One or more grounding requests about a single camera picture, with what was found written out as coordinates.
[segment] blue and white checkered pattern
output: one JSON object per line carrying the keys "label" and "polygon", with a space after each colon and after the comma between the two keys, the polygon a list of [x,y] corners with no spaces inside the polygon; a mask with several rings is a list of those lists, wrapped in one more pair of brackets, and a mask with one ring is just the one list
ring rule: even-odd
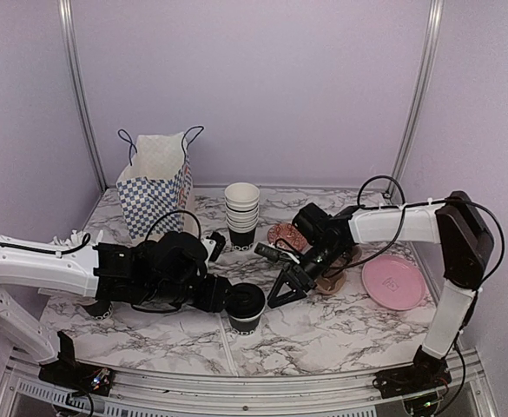
{"label": "blue and white checkered pattern", "polygon": [[[146,177],[137,177],[118,182],[116,187],[130,238],[133,240],[143,238],[162,215],[186,208],[186,201],[192,188],[188,155],[182,168],[171,180],[149,180]],[[184,229],[182,216],[170,215],[159,223],[155,232],[182,231]]]}

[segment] plate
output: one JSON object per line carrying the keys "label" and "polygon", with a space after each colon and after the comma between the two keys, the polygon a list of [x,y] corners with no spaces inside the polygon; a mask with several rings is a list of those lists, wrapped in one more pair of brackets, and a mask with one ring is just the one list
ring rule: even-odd
{"label": "plate", "polygon": [[[298,231],[291,223],[279,223],[272,226],[267,232],[267,240],[274,245],[277,239],[284,239],[298,251],[304,250],[307,246],[307,240],[302,233]],[[281,249],[290,250],[283,242],[279,242],[277,246]]]}
{"label": "plate", "polygon": [[361,279],[369,296],[391,310],[411,310],[426,296],[426,282],[419,269],[398,256],[382,255],[369,261]]}

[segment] black cup lid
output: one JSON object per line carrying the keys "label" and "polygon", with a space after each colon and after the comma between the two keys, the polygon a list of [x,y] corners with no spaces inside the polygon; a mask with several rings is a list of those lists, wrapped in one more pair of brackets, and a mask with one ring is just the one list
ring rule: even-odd
{"label": "black cup lid", "polygon": [[227,304],[227,313],[235,319],[255,317],[265,307],[265,294],[257,285],[243,282],[230,289],[231,298]]}

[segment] checkered bag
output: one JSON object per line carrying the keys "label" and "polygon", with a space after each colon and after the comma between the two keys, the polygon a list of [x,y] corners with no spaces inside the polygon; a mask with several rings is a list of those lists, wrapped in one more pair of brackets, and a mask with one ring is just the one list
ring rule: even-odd
{"label": "checkered bag", "polygon": [[[186,134],[140,135],[135,147],[130,139],[136,153],[120,174],[116,187],[133,244],[142,242],[162,215],[176,209],[195,211]],[[188,217],[168,216],[155,227],[150,239],[158,240],[170,230],[194,233],[195,224]]]}

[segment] ventilation grille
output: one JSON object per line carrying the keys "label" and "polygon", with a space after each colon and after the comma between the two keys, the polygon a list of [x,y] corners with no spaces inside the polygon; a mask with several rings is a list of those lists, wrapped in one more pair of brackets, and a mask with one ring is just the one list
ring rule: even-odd
{"label": "ventilation grille", "polygon": [[[86,397],[70,398],[67,402],[69,392],[63,391],[61,388],[52,387],[48,384],[42,384],[40,381],[28,381],[20,379],[18,382],[17,392],[29,397],[48,402],[57,406],[73,409],[75,411],[89,410],[89,401]],[[128,406],[118,402],[111,402],[109,398],[101,398],[104,404],[103,410],[94,412],[96,417],[202,417],[209,414],[190,414],[190,413],[170,413],[167,414],[162,410],[153,410],[147,407]],[[344,412],[334,413],[316,413],[302,414],[302,417],[377,417],[375,407],[356,408],[355,410],[345,410]]]}

